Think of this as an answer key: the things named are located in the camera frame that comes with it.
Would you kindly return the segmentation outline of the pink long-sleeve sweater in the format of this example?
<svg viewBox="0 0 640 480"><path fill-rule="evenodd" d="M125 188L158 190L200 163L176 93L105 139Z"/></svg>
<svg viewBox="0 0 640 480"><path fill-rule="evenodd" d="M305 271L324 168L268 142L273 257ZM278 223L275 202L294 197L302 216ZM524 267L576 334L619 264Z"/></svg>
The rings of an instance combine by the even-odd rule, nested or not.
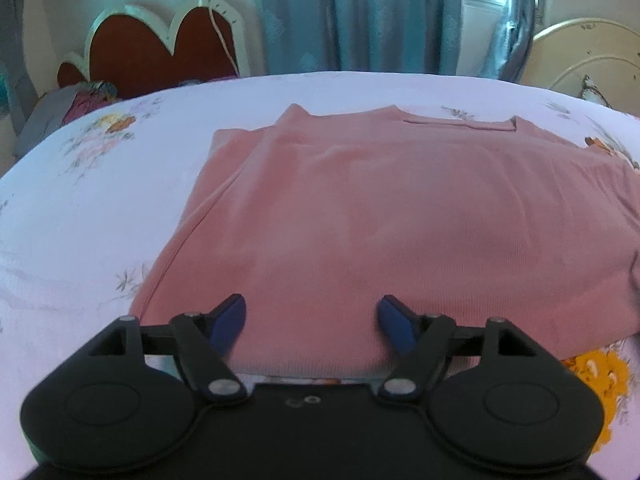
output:
<svg viewBox="0 0 640 480"><path fill-rule="evenodd" d="M639 328L639 178L527 120L395 107L220 130L132 313L164 324L241 294L245 373L378 374L392 295L461 325L507 318L560 359Z"/></svg>

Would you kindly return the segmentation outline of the pile of clothes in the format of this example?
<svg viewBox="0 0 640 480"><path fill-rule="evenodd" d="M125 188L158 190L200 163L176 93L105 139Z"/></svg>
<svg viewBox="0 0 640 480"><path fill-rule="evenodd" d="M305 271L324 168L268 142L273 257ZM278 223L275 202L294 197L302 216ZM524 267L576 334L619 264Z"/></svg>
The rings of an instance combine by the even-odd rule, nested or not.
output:
<svg viewBox="0 0 640 480"><path fill-rule="evenodd" d="M45 94L17 135L14 158L20 160L59 128L116 101L117 89L106 81L81 82Z"/></svg>

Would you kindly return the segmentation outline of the floral pink bed sheet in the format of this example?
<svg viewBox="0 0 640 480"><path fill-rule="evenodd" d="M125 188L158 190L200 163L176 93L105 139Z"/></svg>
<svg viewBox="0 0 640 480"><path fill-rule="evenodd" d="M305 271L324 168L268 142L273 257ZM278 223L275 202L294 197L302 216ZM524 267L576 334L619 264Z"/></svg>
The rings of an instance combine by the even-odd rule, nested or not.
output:
<svg viewBox="0 0 640 480"><path fill-rule="evenodd" d="M1 180L1 474L34 469L29 390L129 310L175 231L216 131L395 105L436 118L523 117L574 143L639 153L639 117L549 90L471 77L313 73L194 84L114 104L49 136Z"/></svg>

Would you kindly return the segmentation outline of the blue tied right curtain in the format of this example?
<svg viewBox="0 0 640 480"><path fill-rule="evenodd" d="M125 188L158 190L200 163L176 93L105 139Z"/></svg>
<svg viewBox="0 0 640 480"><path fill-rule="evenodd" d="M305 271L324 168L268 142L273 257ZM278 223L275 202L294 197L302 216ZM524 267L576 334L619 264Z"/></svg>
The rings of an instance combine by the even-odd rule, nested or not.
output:
<svg viewBox="0 0 640 480"><path fill-rule="evenodd" d="M480 76L518 82L532 48L536 0L506 0Z"/></svg>

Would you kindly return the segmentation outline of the patterned pillow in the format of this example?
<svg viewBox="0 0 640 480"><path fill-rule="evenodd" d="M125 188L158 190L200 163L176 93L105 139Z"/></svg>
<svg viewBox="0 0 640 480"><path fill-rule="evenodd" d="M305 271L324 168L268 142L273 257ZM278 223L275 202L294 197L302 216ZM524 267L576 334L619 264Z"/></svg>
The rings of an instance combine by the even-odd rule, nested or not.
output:
<svg viewBox="0 0 640 480"><path fill-rule="evenodd" d="M589 75L586 75L582 80L582 90L580 90L579 97L584 101L611 108L611 104Z"/></svg>

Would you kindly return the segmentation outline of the red heart-shaped headboard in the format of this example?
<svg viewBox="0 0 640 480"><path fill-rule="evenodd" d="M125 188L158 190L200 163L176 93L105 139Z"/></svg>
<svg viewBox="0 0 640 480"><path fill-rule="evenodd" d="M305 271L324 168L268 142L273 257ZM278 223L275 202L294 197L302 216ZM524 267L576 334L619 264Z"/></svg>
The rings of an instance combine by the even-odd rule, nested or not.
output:
<svg viewBox="0 0 640 480"><path fill-rule="evenodd" d="M189 81L249 74L240 12L224 0L189 0L170 22L136 4L103 11L89 28L81 54L63 58L56 82L64 88L106 81L126 100Z"/></svg>

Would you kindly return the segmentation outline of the grey left curtain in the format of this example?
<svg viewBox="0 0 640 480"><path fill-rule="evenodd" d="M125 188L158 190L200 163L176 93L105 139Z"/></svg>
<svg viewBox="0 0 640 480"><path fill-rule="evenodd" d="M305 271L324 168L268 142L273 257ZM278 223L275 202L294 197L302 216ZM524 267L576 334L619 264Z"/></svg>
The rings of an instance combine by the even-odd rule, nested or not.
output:
<svg viewBox="0 0 640 480"><path fill-rule="evenodd" d="M24 3L25 0L1 0L1 67L6 74L9 110L16 134L22 132L38 101L25 60Z"/></svg>

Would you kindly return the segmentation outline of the cream round headboard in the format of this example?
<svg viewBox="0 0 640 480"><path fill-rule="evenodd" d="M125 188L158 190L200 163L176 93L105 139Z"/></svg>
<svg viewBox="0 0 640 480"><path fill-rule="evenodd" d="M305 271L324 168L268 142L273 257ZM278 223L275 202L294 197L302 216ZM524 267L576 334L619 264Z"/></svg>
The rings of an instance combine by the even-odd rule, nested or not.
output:
<svg viewBox="0 0 640 480"><path fill-rule="evenodd" d="M589 75L613 110L639 114L639 33L605 18L573 18L534 37L520 83L579 98Z"/></svg>

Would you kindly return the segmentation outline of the blue centre curtain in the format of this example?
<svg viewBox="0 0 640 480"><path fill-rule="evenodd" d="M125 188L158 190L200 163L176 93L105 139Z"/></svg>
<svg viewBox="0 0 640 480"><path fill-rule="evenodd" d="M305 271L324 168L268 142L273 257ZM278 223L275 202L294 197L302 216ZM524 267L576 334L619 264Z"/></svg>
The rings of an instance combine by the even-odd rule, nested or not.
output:
<svg viewBox="0 0 640 480"><path fill-rule="evenodd" d="M463 0L257 0L270 74L452 75Z"/></svg>

